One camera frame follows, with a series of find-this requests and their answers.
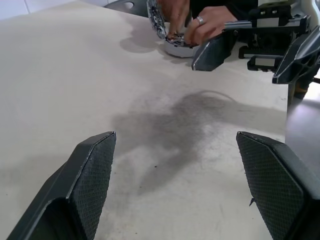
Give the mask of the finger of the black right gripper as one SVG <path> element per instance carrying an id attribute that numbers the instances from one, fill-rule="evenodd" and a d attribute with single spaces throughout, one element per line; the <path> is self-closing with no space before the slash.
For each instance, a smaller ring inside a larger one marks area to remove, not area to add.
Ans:
<path id="1" fill-rule="evenodd" d="M 237 34 L 234 34 L 233 30 L 227 30 L 206 41 L 192 58 L 192 70 L 203 72 L 215 70 L 231 55 L 236 40 Z"/>
<path id="2" fill-rule="evenodd" d="M 318 71 L 320 60 L 320 27 L 299 36 L 288 48 L 272 77 L 277 85 L 291 84 Z"/>

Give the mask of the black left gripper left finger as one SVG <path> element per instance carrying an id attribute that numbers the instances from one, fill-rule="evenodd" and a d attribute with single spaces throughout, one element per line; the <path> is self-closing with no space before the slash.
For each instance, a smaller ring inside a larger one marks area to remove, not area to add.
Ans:
<path id="1" fill-rule="evenodd" d="M 42 185 L 9 240 L 93 240 L 106 201 L 117 136 L 80 142 Z"/>

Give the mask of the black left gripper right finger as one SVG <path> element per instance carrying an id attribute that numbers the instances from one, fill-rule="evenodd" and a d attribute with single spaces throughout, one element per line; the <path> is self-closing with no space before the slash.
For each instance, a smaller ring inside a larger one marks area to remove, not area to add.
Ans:
<path id="1" fill-rule="evenodd" d="M 248 187 L 274 240 L 320 238 L 320 179 L 283 142 L 239 131 Z"/>

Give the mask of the person's right hand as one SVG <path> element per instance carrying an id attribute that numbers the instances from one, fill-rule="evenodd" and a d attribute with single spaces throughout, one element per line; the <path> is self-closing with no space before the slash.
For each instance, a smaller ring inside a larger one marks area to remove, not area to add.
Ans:
<path id="1" fill-rule="evenodd" d="M 176 34 L 185 24 L 190 12 L 189 0 L 159 0 L 164 18 L 169 21 L 168 37 Z"/>

